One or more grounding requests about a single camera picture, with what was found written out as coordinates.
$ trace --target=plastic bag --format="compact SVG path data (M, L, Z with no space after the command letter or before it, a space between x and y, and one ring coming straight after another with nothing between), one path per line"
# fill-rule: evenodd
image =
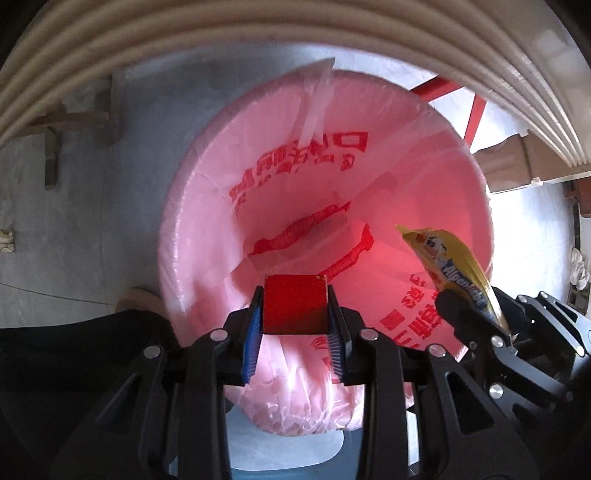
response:
M461 355L397 223L452 231L490 264L484 177L444 118L332 61L255 89L197 137L168 195L160 282L181 344L223 325L267 274L322 273L367 325ZM325 337L264 336L251 383L226 396L283 435L362 422L363 386L338 383Z
M484 270L458 237L430 228L410 230L398 225L398 230L439 290L453 290L489 322L511 331Z

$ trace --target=snack wrapper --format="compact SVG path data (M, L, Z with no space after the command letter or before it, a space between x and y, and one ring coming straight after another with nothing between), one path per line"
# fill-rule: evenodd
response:
M446 230L397 228L439 290L453 290L487 320L510 331L484 270L464 242Z

